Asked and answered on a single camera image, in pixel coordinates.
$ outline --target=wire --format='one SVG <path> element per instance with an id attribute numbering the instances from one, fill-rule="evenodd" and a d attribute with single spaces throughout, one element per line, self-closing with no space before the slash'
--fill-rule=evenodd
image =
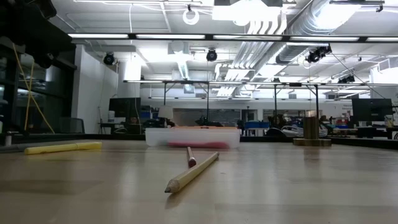
<path id="1" fill-rule="evenodd" d="M 33 79 L 33 69 L 34 69 L 35 63 L 32 63 L 32 68 L 30 70 L 30 80 L 29 80 L 29 89 L 32 89 L 32 79 Z M 29 117 L 29 106 L 30 106 L 30 95 L 27 97 L 27 106 L 26 106 L 26 114 L 25 114 L 25 128 L 24 130 L 26 131 L 27 127 L 27 119 Z"/>
<path id="2" fill-rule="evenodd" d="M 29 85 L 27 84 L 26 77 L 25 77 L 25 73 L 24 73 L 24 70 L 22 69 L 21 62 L 19 61 L 18 53 L 17 53 L 17 50 L 16 50 L 16 48 L 15 48 L 15 44 L 14 44 L 14 43 L 12 43 L 12 47 L 14 48 L 14 53 L 15 53 L 15 57 L 16 57 L 16 59 L 17 59 L 17 63 L 18 63 L 19 69 L 21 70 L 22 76 L 24 77 L 24 81 L 25 81 L 26 88 L 28 88 L 29 96 L 32 98 L 33 102 L 35 103 L 36 108 L 37 108 L 37 110 L 39 111 L 39 113 L 42 115 L 43 120 L 44 120 L 44 122 L 46 123 L 46 125 L 50 128 L 51 132 L 52 132 L 53 134 L 55 134 L 55 132 L 54 132 L 54 130 L 52 129 L 51 125 L 49 124 L 49 122 L 47 121 L 47 119 L 45 119 L 45 116 L 44 116 L 42 110 L 40 110 L 40 107 L 39 107 L 39 105 L 37 104 L 35 98 L 32 96 L 32 92 L 30 91 Z"/>
<path id="3" fill-rule="evenodd" d="M 386 99 L 386 97 L 382 96 L 378 91 L 374 90 L 374 88 L 372 88 L 371 86 L 369 86 L 366 82 L 364 82 L 364 81 L 363 81 L 362 79 L 360 79 L 357 75 L 355 75 L 343 62 L 341 62 L 341 60 L 340 60 L 338 57 L 336 57 L 336 55 L 334 55 L 333 52 L 330 52 L 330 53 L 337 59 L 337 61 L 339 61 L 340 64 L 342 64 L 342 66 L 344 66 L 344 67 L 347 69 L 347 71 L 350 72 L 350 74 L 352 74 L 352 75 L 355 76 L 359 81 L 361 81 L 363 85 L 366 85 L 366 86 L 367 86 L 369 89 L 371 89 L 373 92 L 375 92 L 375 93 L 377 93 L 379 96 L 381 96 L 381 98 Z M 398 111 L 397 111 L 397 108 L 396 108 L 395 104 L 394 104 L 393 102 L 391 102 L 391 104 L 393 105 L 393 107 L 394 107 L 394 109 L 395 109 L 395 111 L 396 111 L 396 113 L 397 113 L 397 115 L 398 115 Z"/>
<path id="4" fill-rule="evenodd" d="M 129 23 L 130 23 L 130 33 L 132 33 L 132 25 L 131 25 L 131 8 L 132 8 L 132 4 L 130 5 L 130 8 L 129 8 Z"/>

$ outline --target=computer monitor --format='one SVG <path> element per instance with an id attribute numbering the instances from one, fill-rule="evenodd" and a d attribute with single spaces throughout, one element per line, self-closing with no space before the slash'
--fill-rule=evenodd
<path id="1" fill-rule="evenodd" d="M 392 115 L 391 99 L 352 99 L 354 121 L 384 121 Z"/>
<path id="2" fill-rule="evenodd" d="M 141 112 L 141 98 L 111 98 L 109 110 L 114 111 L 115 118 L 138 118 Z"/>

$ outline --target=glass wall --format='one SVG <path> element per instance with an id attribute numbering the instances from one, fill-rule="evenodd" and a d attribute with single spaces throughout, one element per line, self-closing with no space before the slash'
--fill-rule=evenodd
<path id="1" fill-rule="evenodd" d="M 241 110 L 210 109 L 209 115 L 212 126 L 236 127 Z M 206 109 L 174 108 L 173 120 L 178 126 L 199 126 L 206 116 Z"/>
<path id="2" fill-rule="evenodd" d="M 0 103 L 0 116 L 3 117 L 0 132 L 25 129 L 26 122 L 29 133 L 52 133 L 52 130 L 61 133 L 62 119 L 70 118 L 71 114 L 73 69 L 56 66 L 45 69 L 34 64 L 33 57 L 27 54 L 22 54 L 19 60 L 22 71 L 14 52 L 0 48 L 0 100 L 3 100 Z M 32 99 L 28 105 L 30 82 L 37 106 Z"/>

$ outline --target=fluorescent light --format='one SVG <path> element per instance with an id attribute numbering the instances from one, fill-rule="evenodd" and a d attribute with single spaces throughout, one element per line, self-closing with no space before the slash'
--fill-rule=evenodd
<path id="1" fill-rule="evenodd" d="M 162 83 L 163 81 L 157 80 L 126 80 L 128 83 Z"/>
<path id="2" fill-rule="evenodd" d="M 179 100 L 205 100 L 206 98 L 200 97 L 179 97 Z"/>
<path id="3" fill-rule="evenodd" d="M 300 42 L 287 42 L 288 46 L 316 46 L 316 47 L 327 47 L 328 43 L 300 43 Z"/>
<path id="4" fill-rule="evenodd" d="M 398 37 L 368 37 L 367 42 L 398 42 Z"/>
<path id="5" fill-rule="evenodd" d="M 342 96 L 342 97 L 340 97 L 340 98 L 348 98 L 348 97 L 350 97 L 350 96 L 360 95 L 360 94 L 368 93 L 368 92 L 369 92 L 369 90 L 361 91 L 361 92 L 359 92 L 359 93 L 353 93 L 353 94 L 350 94 L 350 95 Z"/>
<path id="6" fill-rule="evenodd" d="M 297 5 L 297 2 L 291 1 L 291 2 L 284 2 L 282 7 L 284 9 L 290 8 L 290 7 L 295 7 Z"/>
<path id="7" fill-rule="evenodd" d="M 127 34 L 68 34 L 74 39 L 128 39 Z"/>
<path id="8" fill-rule="evenodd" d="M 256 41 L 276 41 L 282 40 L 281 36 L 275 35 L 214 35 L 215 40 L 256 40 Z"/>
<path id="9" fill-rule="evenodd" d="M 339 42 L 339 41 L 358 41 L 359 37 L 291 37 L 289 40 L 293 41 L 328 41 L 328 42 Z"/>
<path id="10" fill-rule="evenodd" d="M 210 81 L 210 84 L 243 84 L 244 82 L 214 82 Z"/>
<path id="11" fill-rule="evenodd" d="M 104 3 L 104 4 L 192 4 L 201 5 L 201 1 L 128 1 L 128 0 L 73 0 L 74 2 Z"/>
<path id="12" fill-rule="evenodd" d="M 264 82 L 248 82 L 246 84 L 248 84 L 248 85 L 273 85 L 274 83 L 271 83 L 271 82 L 266 82 L 266 83 L 264 83 Z"/>
<path id="13" fill-rule="evenodd" d="M 190 34 L 137 34 L 137 39 L 200 39 L 204 40 L 204 35 Z"/>
<path id="14" fill-rule="evenodd" d="M 236 21 L 244 26 L 249 21 L 271 21 L 280 7 L 268 7 L 261 0 L 235 1 L 230 6 L 214 6 L 211 18 L 216 21 Z"/>

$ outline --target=red object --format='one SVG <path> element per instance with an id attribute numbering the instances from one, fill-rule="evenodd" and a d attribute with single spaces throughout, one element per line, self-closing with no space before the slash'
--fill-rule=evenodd
<path id="1" fill-rule="evenodd" d="M 169 142 L 172 147 L 196 147 L 211 149 L 229 149 L 229 145 L 225 142 Z"/>
<path id="2" fill-rule="evenodd" d="M 197 161 L 195 160 L 195 158 L 191 158 L 188 160 L 188 167 L 191 168 L 193 166 L 195 166 L 197 164 Z"/>

